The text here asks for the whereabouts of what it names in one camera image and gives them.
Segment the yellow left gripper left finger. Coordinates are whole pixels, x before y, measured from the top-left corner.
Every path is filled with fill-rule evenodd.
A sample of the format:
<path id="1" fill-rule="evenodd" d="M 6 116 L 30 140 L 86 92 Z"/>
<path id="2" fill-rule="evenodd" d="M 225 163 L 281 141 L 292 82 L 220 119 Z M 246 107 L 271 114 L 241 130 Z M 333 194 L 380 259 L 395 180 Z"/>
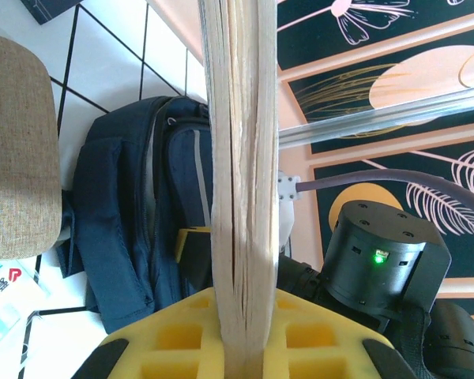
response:
<path id="1" fill-rule="evenodd" d="M 212 288 L 108 335 L 74 378 L 223 378 Z"/>

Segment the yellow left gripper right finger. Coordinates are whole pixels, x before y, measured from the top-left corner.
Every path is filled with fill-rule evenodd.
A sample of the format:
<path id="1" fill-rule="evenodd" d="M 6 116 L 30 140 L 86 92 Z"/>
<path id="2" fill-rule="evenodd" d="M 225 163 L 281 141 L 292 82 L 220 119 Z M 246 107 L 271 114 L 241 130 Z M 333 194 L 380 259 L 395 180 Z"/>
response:
<path id="1" fill-rule="evenodd" d="M 332 310 L 276 291 L 264 378 L 415 376 L 383 335 Z"/>

